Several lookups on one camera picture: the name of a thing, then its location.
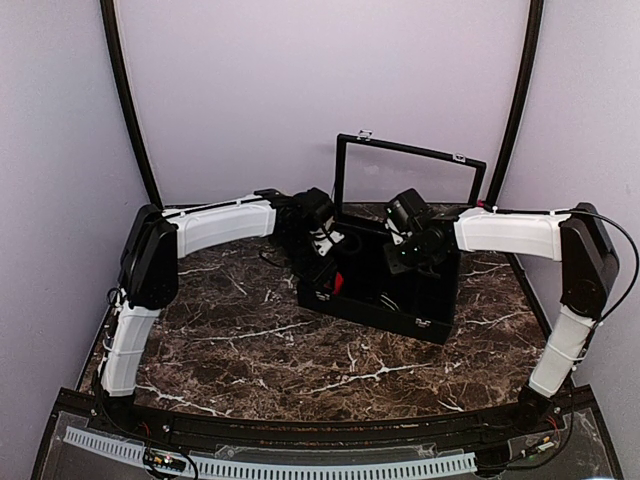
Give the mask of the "black white striped sock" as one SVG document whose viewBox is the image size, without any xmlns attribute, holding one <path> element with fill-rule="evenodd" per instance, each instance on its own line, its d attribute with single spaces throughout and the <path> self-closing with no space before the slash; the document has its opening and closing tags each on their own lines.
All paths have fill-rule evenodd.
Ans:
<svg viewBox="0 0 640 480">
<path fill-rule="evenodd" d="M 395 302 L 393 302 L 390 298 L 388 298 L 386 295 L 384 295 L 384 294 L 380 295 L 379 301 L 385 308 L 388 308 L 388 309 L 393 310 L 393 311 L 398 311 L 399 310 L 398 305 Z"/>
</svg>

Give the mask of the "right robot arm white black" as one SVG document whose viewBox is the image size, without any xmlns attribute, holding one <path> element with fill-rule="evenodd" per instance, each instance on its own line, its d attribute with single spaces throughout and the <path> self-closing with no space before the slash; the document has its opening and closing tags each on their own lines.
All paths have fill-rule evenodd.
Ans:
<svg viewBox="0 0 640 480">
<path fill-rule="evenodd" d="M 414 189 L 390 200 L 384 212 L 393 273 L 435 267 L 459 252 L 499 252 L 560 265 L 558 317 L 525 387 L 533 395 L 510 413 L 517 432 L 534 432 L 549 416 L 546 400 L 582 361 L 618 277 L 619 258 L 603 217 L 590 203 L 567 210 L 478 204 L 437 212 Z"/>
</svg>

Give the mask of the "red Santa Christmas sock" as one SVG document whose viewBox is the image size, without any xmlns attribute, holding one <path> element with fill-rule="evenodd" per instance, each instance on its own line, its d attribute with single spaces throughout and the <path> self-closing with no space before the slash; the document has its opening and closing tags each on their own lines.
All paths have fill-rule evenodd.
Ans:
<svg viewBox="0 0 640 480">
<path fill-rule="evenodd" d="M 332 281 L 332 294 L 339 295 L 344 286 L 344 277 L 340 272 L 336 272 Z"/>
</svg>

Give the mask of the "black compartment box glass lid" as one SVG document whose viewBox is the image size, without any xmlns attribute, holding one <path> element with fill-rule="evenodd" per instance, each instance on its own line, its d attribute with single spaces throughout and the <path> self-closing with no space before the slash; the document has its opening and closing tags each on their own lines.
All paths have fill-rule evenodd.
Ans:
<svg viewBox="0 0 640 480">
<path fill-rule="evenodd" d="M 382 206 L 378 220 L 349 214 L 345 210 L 344 187 L 348 145 L 403 153 L 458 163 L 474 171 L 466 205 L 455 204 L 449 209 L 431 206 L 435 211 L 433 222 L 446 229 L 447 258 L 434 267 L 439 276 L 423 276 L 416 271 L 392 275 L 388 269 L 383 247 L 391 241 L 385 227 Z M 361 325 L 442 345 L 449 338 L 453 326 L 460 270 L 460 251 L 453 237 L 453 222 L 473 206 L 486 170 L 485 163 L 451 153 L 366 137 L 364 134 L 340 134 L 336 141 L 336 161 L 333 201 L 340 206 L 336 228 L 346 236 L 347 255 L 337 255 L 336 261 L 344 277 L 339 295 L 310 288 L 304 283 L 297 286 L 300 306 Z M 399 310 L 385 308 L 379 301 L 381 294 L 395 302 Z"/>
</svg>

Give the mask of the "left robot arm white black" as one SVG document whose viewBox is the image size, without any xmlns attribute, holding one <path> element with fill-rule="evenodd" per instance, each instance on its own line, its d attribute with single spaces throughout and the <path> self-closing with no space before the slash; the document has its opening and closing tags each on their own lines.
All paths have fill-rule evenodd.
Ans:
<svg viewBox="0 0 640 480">
<path fill-rule="evenodd" d="M 229 242 L 270 237 L 302 283 L 330 291 L 336 272 L 332 256 L 344 239 L 336 228 L 339 212 L 339 204 L 316 187 L 293 196 L 259 190 L 189 208 L 141 207 L 121 255 L 117 324 L 98 374 L 100 387 L 111 397 L 103 405 L 103 421 L 120 436 L 134 435 L 141 427 L 140 412 L 122 398 L 134 394 L 151 328 L 177 296 L 181 259 Z"/>
</svg>

